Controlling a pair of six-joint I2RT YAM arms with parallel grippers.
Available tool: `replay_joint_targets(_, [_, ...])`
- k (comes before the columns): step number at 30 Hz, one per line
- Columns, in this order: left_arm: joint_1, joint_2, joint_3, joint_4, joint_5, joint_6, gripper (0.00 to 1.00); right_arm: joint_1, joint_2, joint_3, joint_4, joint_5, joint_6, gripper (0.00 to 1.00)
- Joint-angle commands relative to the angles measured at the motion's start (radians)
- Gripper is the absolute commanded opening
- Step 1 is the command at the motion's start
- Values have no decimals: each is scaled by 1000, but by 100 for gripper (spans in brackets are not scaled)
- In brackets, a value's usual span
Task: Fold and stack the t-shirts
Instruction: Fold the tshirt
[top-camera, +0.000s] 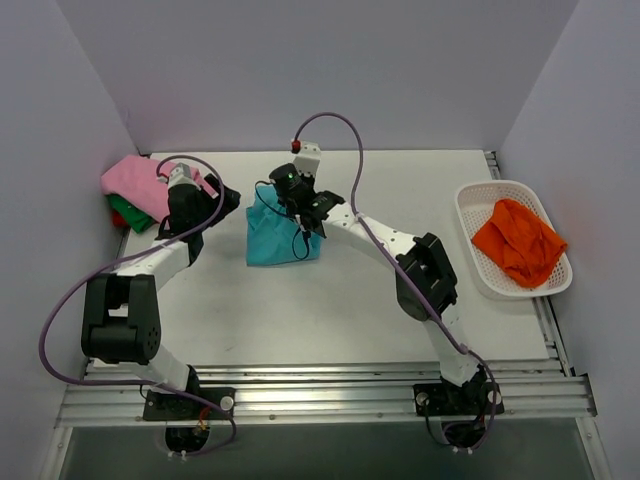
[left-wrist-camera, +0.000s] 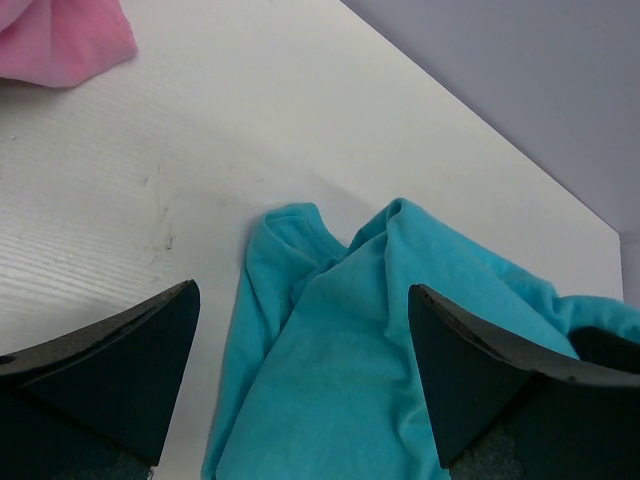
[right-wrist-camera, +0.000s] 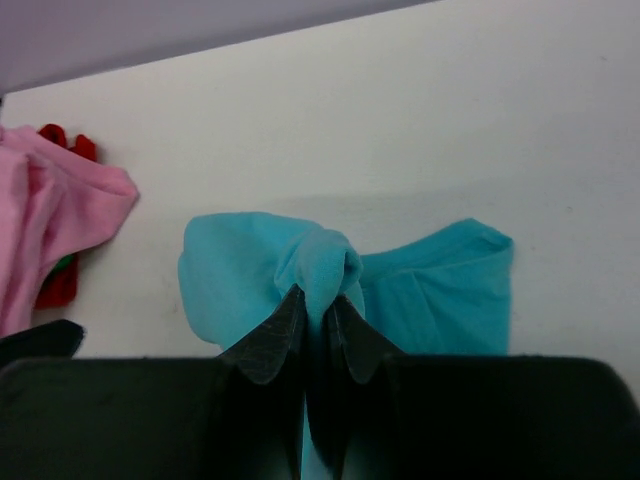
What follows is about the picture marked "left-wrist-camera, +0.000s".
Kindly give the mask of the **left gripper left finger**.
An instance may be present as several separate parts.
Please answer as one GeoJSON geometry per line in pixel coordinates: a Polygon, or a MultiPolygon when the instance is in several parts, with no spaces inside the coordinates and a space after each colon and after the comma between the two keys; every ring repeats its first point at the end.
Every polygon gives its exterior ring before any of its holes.
{"type": "Polygon", "coordinates": [[[156,465],[200,311],[193,280],[1,357],[4,465],[156,465]]]}

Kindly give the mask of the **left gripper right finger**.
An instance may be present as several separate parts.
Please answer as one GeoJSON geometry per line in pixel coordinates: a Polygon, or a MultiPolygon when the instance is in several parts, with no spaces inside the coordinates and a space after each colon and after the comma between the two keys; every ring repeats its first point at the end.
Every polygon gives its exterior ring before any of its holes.
{"type": "Polygon", "coordinates": [[[444,468],[635,468],[639,374],[567,357],[423,285],[411,340],[444,468]]]}

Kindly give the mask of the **teal t-shirt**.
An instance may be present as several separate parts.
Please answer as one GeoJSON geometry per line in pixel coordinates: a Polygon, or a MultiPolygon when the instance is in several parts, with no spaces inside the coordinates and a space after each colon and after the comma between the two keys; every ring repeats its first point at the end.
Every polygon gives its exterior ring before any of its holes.
{"type": "Polygon", "coordinates": [[[248,242],[203,477],[445,478],[409,332],[414,284],[565,355],[583,326],[639,338],[636,308],[561,296],[408,200],[349,245],[315,205],[288,205],[248,242]]]}

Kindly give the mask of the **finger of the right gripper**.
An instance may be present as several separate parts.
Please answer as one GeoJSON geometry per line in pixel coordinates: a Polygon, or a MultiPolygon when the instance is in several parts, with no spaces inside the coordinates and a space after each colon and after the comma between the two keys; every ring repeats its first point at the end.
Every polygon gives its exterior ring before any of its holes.
{"type": "Polygon", "coordinates": [[[582,361],[633,374],[640,373],[640,346],[596,327],[569,333],[569,341],[582,361]]]}

